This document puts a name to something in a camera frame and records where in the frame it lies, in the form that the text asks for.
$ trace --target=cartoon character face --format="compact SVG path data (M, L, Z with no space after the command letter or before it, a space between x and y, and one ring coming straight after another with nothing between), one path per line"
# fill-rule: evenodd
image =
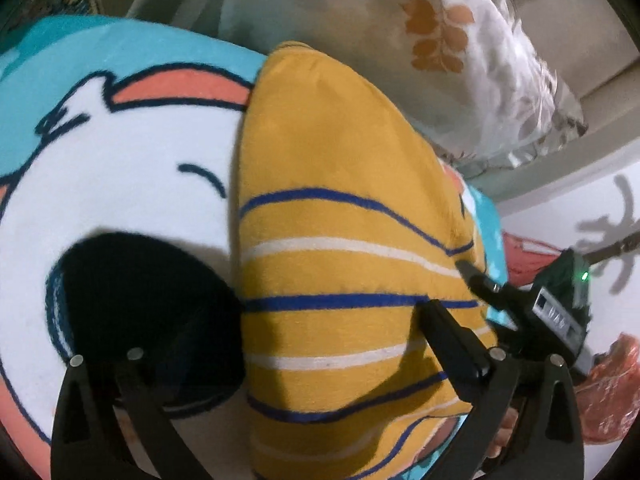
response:
M66 369L45 315L52 268L79 240L129 232L185 250L229 283L228 197L247 96L248 84L202 67L117 84L96 74L40 122L42 146L0 210L0 357L45 440Z

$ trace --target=plastic wrapper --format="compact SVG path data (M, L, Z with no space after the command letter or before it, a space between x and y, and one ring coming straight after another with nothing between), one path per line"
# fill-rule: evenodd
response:
M625 437L640 411L640 342L620 334L575 391L585 444Z

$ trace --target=human hand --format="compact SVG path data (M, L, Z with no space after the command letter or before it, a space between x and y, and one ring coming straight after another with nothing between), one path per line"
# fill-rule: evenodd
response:
M517 420L518 410L509 408L507 413L504 414L498 433L495 434L494 440L489 445L489 449L486 450L487 458L498 458L502 452L502 448L506 447L509 443Z

